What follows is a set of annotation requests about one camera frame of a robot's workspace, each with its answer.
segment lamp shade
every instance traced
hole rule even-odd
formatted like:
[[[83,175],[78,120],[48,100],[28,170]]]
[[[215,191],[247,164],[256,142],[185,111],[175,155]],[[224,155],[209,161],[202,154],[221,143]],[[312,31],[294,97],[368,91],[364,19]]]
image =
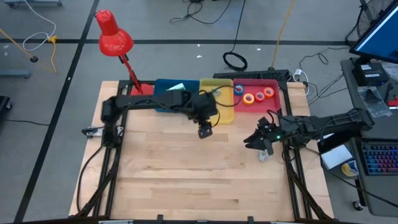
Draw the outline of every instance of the lamp shade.
[[[126,31],[118,27],[111,11],[98,11],[96,19],[102,31],[99,37],[99,49],[103,54],[117,57],[132,49],[134,41]]]

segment blue bin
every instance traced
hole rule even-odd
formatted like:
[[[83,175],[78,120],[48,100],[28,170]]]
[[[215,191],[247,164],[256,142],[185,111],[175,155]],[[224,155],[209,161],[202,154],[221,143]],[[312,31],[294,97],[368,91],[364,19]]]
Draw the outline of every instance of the blue bin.
[[[167,91],[169,88],[172,88],[178,84],[184,84],[185,90],[191,91],[192,93],[197,93],[199,91],[200,82],[199,80],[171,80],[171,79],[157,79],[155,81],[155,90],[154,95],[162,94],[163,92]],[[155,109],[157,112],[168,112],[173,113],[172,110],[165,110],[165,109]]]

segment orange tape roll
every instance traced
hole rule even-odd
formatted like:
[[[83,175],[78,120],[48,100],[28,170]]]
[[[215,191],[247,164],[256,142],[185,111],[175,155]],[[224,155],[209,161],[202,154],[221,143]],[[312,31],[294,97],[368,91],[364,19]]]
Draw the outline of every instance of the orange tape roll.
[[[264,95],[266,96],[266,98],[271,98],[275,95],[275,91],[271,87],[265,87]]]
[[[254,96],[251,93],[246,93],[243,96],[243,103],[245,105],[252,105],[254,103]]]
[[[261,92],[256,93],[256,95],[255,95],[255,97],[254,97],[254,100],[255,100],[257,103],[261,103],[261,102],[263,102],[265,99],[266,99],[266,97],[265,97],[264,94],[261,93]]]

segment red desk lamp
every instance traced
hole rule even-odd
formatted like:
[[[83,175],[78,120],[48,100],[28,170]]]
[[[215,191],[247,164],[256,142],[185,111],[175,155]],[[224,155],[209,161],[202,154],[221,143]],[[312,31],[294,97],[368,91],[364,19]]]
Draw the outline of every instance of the red desk lamp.
[[[106,56],[119,57],[120,61],[126,65],[135,87],[131,90],[131,95],[154,94],[154,88],[151,85],[139,83],[136,74],[128,62],[129,59],[126,54],[134,45],[134,41],[130,35],[118,27],[111,11],[100,10],[96,13],[96,18],[99,28],[102,31],[99,37],[99,49]]]

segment plastic tray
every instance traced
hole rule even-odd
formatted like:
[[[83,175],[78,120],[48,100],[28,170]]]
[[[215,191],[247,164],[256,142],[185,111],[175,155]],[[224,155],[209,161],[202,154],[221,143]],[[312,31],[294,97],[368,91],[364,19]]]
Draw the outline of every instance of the plastic tray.
[[[279,100],[279,85],[277,80],[261,80],[261,79],[247,79],[247,78],[236,78],[233,81],[235,85],[243,85],[244,93],[241,96],[234,94],[234,103],[237,103],[240,98],[246,93],[256,95],[258,92],[262,92],[265,87],[271,87],[275,91],[275,95],[272,98],[265,99],[262,103],[254,102],[252,105],[245,105],[243,100],[234,107],[237,112],[251,112],[251,113],[266,113],[267,110],[278,111],[280,109]]]
[[[232,86],[233,82],[230,79],[225,78],[203,78],[200,80],[200,89],[211,91],[219,86],[229,85]],[[217,102],[222,103],[224,105],[233,105],[234,99],[234,90],[230,87],[223,87],[218,90],[220,95],[214,95]],[[225,107],[217,105],[217,109],[220,112],[220,121],[219,124],[229,124],[234,120],[234,109],[233,107]],[[216,124],[218,120],[218,114],[210,117],[210,122],[212,125]]]
[[[197,93],[199,91],[200,82],[199,80],[172,80],[172,79],[157,79],[155,81],[155,90],[154,95],[162,94],[163,92],[167,91],[169,88],[172,88],[175,85],[180,83],[184,84],[186,90],[191,91],[192,93]],[[172,110],[165,110],[165,109],[155,109],[158,112],[168,112],[173,113]]]

